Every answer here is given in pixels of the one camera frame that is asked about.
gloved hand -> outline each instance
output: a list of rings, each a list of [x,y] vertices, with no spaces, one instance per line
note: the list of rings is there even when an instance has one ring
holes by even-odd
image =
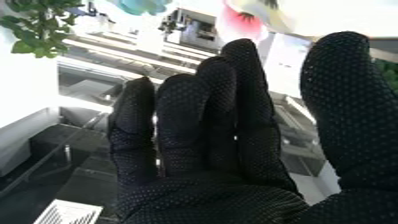
[[[303,65],[301,93],[342,192],[310,208],[278,161],[280,133],[252,42],[227,44],[195,76],[168,78],[156,100],[148,80],[127,82],[108,127],[122,223],[392,223],[398,102],[371,68],[365,37],[324,37]]]

leaf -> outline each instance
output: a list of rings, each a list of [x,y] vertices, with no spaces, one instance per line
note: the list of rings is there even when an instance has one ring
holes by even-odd
[[[67,25],[63,25],[60,28],[58,28],[60,31],[63,31],[65,33],[70,32],[70,27]]]
[[[67,50],[69,50],[69,48],[65,47],[63,44],[56,44],[56,45],[54,45],[54,48],[56,48],[56,50],[58,50],[61,53],[65,53]]]
[[[33,52],[33,48],[28,46],[28,44],[19,40],[13,43],[12,51],[13,54],[26,54]]]
[[[22,30],[19,33],[19,39],[28,44],[28,46],[35,48],[40,45],[40,40],[37,39],[35,33],[26,30]]]
[[[60,42],[67,38],[67,36],[69,35],[63,33],[53,33],[51,39]]]
[[[6,20],[0,20],[0,26],[10,29],[12,31],[21,30],[21,27]]]
[[[35,48],[33,50],[35,58],[42,58],[45,56],[45,49],[44,48]]]
[[[58,20],[54,19],[54,17],[49,19],[49,20],[45,20],[45,28],[49,28],[49,29],[56,29],[58,28]]]
[[[21,20],[21,24],[24,25],[24,27],[26,27],[29,30],[35,30],[35,25],[33,25],[33,23],[31,23],[26,19],[22,19],[22,18],[19,18],[19,20]]]
[[[77,16],[74,16],[72,14],[69,15],[67,19],[61,19],[61,21],[67,23],[67,25],[74,26],[74,19]]]
[[[1,18],[5,21],[12,22],[12,23],[19,23],[21,22],[21,19],[15,18],[13,16],[3,16]]]
[[[58,54],[54,54],[54,53],[51,53],[51,52],[45,53],[45,57],[47,57],[47,58],[56,58],[56,56],[58,56]]]

white wall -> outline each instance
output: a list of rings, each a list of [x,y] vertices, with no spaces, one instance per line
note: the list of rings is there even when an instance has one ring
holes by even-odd
[[[269,91],[299,98],[299,70],[310,42],[275,34],[264,62]]]
[[[0,3],[0,16],[8,14]],[[10,54],[15,38],[0,27],[0,128],[49,106],[58,94],[56,60]]]

